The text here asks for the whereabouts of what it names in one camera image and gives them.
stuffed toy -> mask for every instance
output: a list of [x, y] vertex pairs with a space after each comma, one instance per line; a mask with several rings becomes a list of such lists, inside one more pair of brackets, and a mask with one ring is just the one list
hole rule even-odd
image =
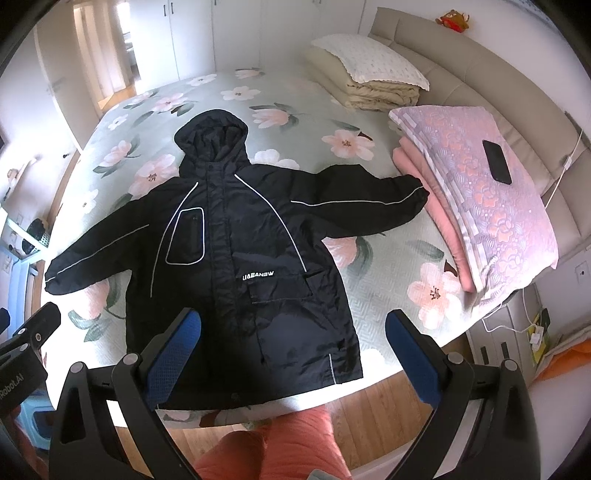
[[468, 20], [470, 20], [470, 15], [461, 14], [456, 10], [450, 10], [442, 17], [436, 19], [435, 22], [444, 27], [451, 28], [456, 32], [462, 33], [465, 29], [470, 28]]

wardrobe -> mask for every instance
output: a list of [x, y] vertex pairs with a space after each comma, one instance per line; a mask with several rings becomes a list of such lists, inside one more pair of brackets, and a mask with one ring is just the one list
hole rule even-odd
[[365, 0], [128, 0], [145, 89], [289, 63], [313, 39], [357, 33]]

smartphone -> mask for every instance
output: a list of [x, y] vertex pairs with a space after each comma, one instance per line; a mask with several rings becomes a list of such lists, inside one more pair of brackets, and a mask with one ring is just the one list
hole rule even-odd
[[483, 140], [482, 146], [488, 159], [488, 167], [491, 170], [492, 178], [506, 185], [511, 185], [513, 181], [501, 146], [488, 140]]

power outlet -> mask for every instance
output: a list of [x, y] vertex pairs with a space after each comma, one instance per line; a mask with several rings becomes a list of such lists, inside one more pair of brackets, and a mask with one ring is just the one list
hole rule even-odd
[[10, 275], [10, 270], [12, 267], [12, 261], [8, 255], [2, 256], [2, 271], [8, 273]]
[[579, 285], [591, 285], [591, 272], [589, 271], [589, 264], [587, 261], [580, 263], [574, 268], [577, 275]]

white pillowcase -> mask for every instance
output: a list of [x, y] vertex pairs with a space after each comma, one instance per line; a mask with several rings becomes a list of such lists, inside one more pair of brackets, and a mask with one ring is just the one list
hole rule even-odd
[[429, 81], [412, 63], [373, 38], [337, 33], [318, 38], [312, 45], [340, 58], [351, 78], [358, 83], [381, 80], [429, 90]]

